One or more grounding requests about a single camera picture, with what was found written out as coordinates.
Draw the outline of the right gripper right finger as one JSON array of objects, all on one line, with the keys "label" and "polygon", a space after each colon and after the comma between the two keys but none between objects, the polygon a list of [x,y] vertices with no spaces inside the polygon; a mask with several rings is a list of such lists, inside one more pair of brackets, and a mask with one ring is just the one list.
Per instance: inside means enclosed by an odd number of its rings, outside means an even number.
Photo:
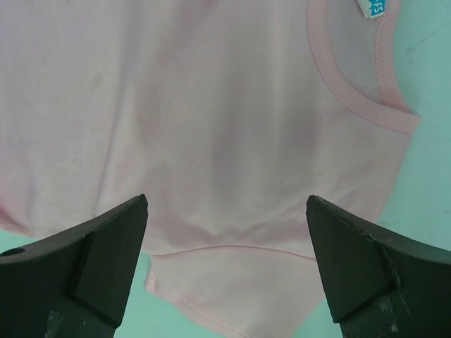
[{"label": "right gripper right finger", "polygon": [[449,337],[450,252],[319,196],[307,223],[333,322],[344,337]]}]

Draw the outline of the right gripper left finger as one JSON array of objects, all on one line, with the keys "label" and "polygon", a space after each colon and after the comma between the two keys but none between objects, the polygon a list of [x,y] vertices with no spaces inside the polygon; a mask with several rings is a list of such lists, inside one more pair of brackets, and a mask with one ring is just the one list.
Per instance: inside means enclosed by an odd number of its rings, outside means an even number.
[{"label": "right gripper left finger", "polygon": [[1,253],[2,337],[113,337],[147,224],[145,195]]}]

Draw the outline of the pink t-shirt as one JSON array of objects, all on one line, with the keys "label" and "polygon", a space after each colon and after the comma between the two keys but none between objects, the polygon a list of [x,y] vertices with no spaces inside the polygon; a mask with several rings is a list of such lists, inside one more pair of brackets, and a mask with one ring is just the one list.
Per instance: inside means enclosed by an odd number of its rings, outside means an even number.
[{"label": "pink t-shirt", "polygon": [[419,123],[400,1],[2,1],[1,227],[46,237],[137,194],[145,287],[226,337],[323,298],[306,202],[375,221]]}]

